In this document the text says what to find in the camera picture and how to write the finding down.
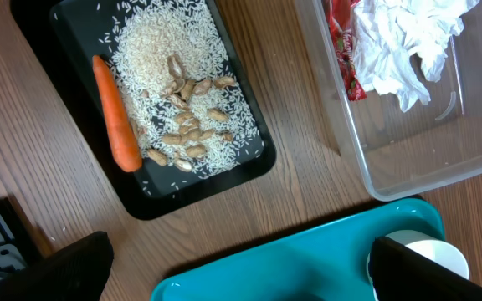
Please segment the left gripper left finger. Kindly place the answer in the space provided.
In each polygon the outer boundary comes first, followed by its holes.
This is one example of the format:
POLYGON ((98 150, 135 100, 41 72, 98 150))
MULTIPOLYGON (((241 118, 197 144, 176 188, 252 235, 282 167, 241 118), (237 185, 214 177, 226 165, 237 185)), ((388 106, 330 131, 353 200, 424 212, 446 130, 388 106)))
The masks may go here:
POLYGON ((114 249, 106 232, 87 237, 0 280, 0 301, 98 301, 110 277, 114 249))

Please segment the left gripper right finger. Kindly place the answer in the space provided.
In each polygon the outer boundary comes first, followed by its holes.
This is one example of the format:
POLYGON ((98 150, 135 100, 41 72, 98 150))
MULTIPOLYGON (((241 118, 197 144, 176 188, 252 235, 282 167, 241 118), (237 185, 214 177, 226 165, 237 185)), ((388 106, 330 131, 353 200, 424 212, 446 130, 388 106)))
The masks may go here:
POLYGON ((379 301, 482 301, 482 287, 389 237, 373 242, 368 273, 379 301))

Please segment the white bowl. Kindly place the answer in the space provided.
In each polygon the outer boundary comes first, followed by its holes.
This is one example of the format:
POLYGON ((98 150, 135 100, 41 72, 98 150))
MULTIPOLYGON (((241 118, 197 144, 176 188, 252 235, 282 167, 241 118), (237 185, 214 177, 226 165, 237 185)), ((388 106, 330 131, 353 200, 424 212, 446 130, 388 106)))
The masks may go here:
MULTIPOLYGON (((457 273, 459 276, 469 280, 469 265, 466 258, 460 250, 448 242, 413 230, 400 230, 381 237, 389 237, 395 242, 404 245, 427 259, 447 268, 451 272, 457 273)), ((370 254, 371 253, 369 253, 367 259, 367 274, 372 285, 372 279, 368 273, 370 254)), ((378 300, 373 286, 372 290, 374 298, 378 300)))

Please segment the orange carrot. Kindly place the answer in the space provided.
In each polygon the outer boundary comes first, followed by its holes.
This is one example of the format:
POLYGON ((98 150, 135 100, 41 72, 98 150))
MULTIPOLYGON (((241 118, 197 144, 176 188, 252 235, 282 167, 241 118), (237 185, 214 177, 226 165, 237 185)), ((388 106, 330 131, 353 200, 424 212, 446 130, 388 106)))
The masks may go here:
POLYGON ((115 78, 99 55, 92 57, 92 64, 113 158, 124 172, 137 171, 142 167, 141 152, 115 78))

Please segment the pile of peanuts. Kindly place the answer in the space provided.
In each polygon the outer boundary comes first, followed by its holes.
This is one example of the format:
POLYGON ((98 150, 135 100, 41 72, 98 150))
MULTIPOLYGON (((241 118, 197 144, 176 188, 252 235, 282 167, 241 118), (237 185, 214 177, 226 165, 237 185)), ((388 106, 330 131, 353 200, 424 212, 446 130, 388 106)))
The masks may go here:
POLYGON ((227 112, 232 76, 193 79, 178 54, 167 57, 170 79, 156 94, 144 89, 129 113, 138 145, 160 166, 206 176, 238 165, 238 122, 227 112))

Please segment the pile of white rice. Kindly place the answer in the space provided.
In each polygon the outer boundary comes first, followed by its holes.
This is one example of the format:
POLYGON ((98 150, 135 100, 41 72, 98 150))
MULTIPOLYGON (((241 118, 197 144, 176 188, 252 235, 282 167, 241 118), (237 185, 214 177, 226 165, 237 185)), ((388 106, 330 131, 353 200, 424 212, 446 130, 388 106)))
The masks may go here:
MULTIPOLYGON (((112 31, 103 42, 110 51, 107 64, 115 76, 129 121, 131 105, 141 91, 156 94, 170 79, 167 57, 171 54, 179 55, 193 79, 236 79, 227 66, 225 44, 204 1, 124 1, 120 7, 126 15, 122 20, 114 19, 112 31)), ((236 81, 236 88, 227 89, 226 105, 227 112, 238 122, 233 146, 239 166, 237 153, 255 138, 257 128, 236 81)))

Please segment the white napkin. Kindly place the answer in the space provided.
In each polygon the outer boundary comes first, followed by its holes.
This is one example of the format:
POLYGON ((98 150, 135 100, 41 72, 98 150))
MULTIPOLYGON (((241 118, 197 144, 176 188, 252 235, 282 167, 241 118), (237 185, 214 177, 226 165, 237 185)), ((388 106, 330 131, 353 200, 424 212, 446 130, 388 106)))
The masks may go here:
POLYGON ((352 61, 360 86, 397 96, 401 111, 416 102, 428 105, 430 93, 410 58, 417 55, 423 77, 441 80, 449 40, 464 31, 461 16, 479 0, 361 0, 352 9, 352 61))

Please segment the red ketchup packet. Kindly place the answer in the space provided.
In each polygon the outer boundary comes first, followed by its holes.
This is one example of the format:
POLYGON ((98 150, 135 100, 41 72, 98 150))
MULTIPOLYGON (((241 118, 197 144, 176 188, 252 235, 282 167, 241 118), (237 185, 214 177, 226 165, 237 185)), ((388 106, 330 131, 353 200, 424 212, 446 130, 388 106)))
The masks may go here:
POLYGON ((351 14, 358 1, 323 0, 322 4, 347 98, 349 101, 363 100, 367 95, 357 79, 355 65, 352 61, 351 14))

